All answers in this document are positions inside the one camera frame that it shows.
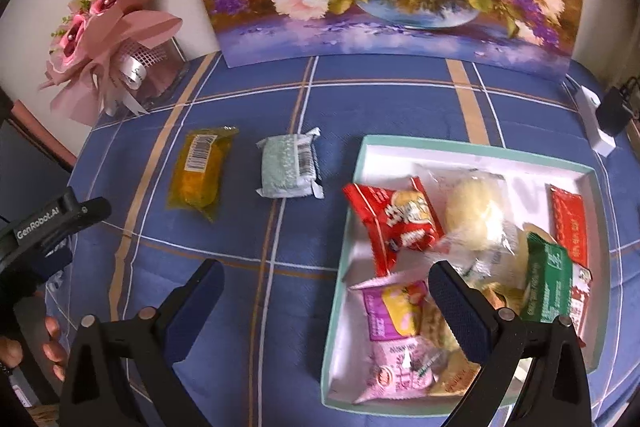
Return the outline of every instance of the snack box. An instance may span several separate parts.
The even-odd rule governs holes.
[[[547,232],[554,231],[548,184],[582,196],[588,230],[588,268],[593,276],[589,306],[581,328],[586,343],[582,356],[587,373],[595,370],[604,345],[610,279],[607,225],[594,170],[557,158],[485,145],[415,137],[366,136],[353,181],[376,187],[402,188],[410,176],[426,178],[431,169],[479,169],[502,175],[508,186],[513,220],[519,227],[532,223]],[[432,203],[435,212],[443,216],[442,198],[436,198]],[[353,404],[366,386],[370,341],[362,296],[348,291],[348,287],[373,276],[369,237],[363,224],[349,211],[324,348],[322,403],[334,409],[372,415],[448,415],[460,397],[426,396]],[[521,387],[522,383],[514,379],[502,405],[513,404]]]

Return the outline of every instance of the green wrapped package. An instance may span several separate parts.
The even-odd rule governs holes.
[[[572,262],[566,249],[546,242],[537,233],[527,235],[529,263],[524,307],[526,321],[553,322],[571,308]]]

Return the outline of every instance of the blue tablecloth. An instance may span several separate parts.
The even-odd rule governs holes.
[[[601,91],[578,64],[570,74]],[[221,125],[236,126],[240,134],[225,166],[217,220],[166,209],[186,133]],[[317,149],[325,199],[258,196],[255,143],[316,126],[322,131]],[[590,149],[562,80],[440,58],[341,55],[229,69],[220,55],[209,55],[190,64],[171,100],[151,114],[121,122],[101,118],[70,183],[78,199],[108,198],[113,213],[78,234],[63,285],[47,293],[64,343],[73,341],[83,315],[108,321],[157,306],[202,259],[214,257],[225,264],[225,291],[190,355],[175,366],[212,425],[440,425],[443,418],[366,417],[320,403],[347,209],[340,188],[351,180],[367,134],[462,141],[485,136],[491,145],[595,169],[609,227],[612,289],[604,351],[589,380],[593,417],[604,425],[640,378],[640,321],[634,312],[640,294],[640,166],[624,136],[607,158]],[[150,425],[159,425],[135,369],[129,373]],[[503,425],[506,414],[499,411],[494,426]]]

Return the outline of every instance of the red wrapper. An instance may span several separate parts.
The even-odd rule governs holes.
[[[569,258],[587,268],[587,222],[582,197],[549,185],[553,200],[556,240],[566,248]]]
[[[351,183],[342,189],[369,232],[377,277],[389,274],[400,248],[424,251],[443,236],[420,178],[411,178],[411,185],[390,190]]]

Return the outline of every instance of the barcode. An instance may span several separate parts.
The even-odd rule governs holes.
[[[211,144],[216,141],[215,134],[198,134],[191,142],[184,170],[187,172],[204,172],[211,153]]]
[[[298,143],[298,167],[300,169],[300,176],[314,175],[313,161],[311,144],[309,142]]]

